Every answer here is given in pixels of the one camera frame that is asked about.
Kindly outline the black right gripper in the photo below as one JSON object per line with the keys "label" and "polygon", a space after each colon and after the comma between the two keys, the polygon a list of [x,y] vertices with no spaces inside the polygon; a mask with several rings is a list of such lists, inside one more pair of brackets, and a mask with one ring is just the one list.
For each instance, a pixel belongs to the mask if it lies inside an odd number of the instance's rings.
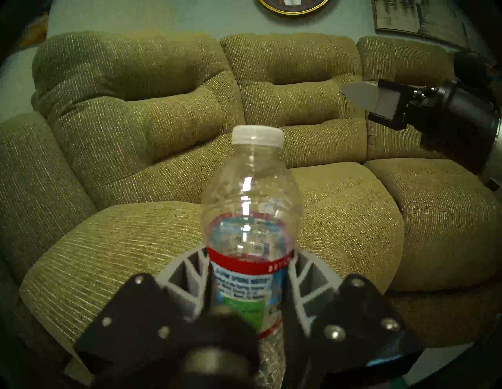
{"label": "black right gripper", "polygon": [[395,131],[407,127],[408,104],[408,124],[421,133],[421,148],[440,153],[475,175],[482,174],[494,152],[500,108],[459,82],[423,88],[415,98],[412,86],[389,80],[349,82],[340,91],[368,112],[368,120]]}

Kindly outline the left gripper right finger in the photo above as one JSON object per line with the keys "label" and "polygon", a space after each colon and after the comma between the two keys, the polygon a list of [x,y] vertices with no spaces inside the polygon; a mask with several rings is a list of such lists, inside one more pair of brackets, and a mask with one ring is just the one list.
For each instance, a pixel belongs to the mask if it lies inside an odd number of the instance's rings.
{"label": "left gripper right finger", "polygon": [[286,282],[286,363],[380,366],[411,360],[423,343],[376,286],[339,276],[316,255],[295,250]]}

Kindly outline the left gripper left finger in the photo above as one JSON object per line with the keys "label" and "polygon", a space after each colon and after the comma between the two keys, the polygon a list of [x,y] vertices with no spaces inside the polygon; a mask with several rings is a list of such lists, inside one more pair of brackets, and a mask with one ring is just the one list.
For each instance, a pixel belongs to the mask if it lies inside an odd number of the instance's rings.
{"label": "left gripper left finger", "polygon": [[76,341],[78,358],[94,376],[153,356],[173,324],[195,321],[209,296],[205,247],[182,253],[156,276],[132,275]]}

